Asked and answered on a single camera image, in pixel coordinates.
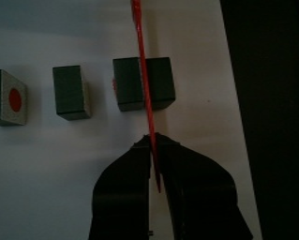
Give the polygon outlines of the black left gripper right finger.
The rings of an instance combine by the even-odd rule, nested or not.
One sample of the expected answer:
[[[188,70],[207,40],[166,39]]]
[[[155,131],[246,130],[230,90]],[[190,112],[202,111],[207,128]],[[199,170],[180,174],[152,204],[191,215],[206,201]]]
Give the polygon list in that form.
[[[174,240],[251,240],[230,173],[170,137],[156,141]]]

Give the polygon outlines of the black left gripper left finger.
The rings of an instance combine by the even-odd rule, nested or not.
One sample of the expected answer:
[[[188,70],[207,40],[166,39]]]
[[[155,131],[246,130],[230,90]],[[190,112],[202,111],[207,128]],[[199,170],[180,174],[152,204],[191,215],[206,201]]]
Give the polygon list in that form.
[[[88,240],[150,240],[150,138],[102,172],[92,191]]]

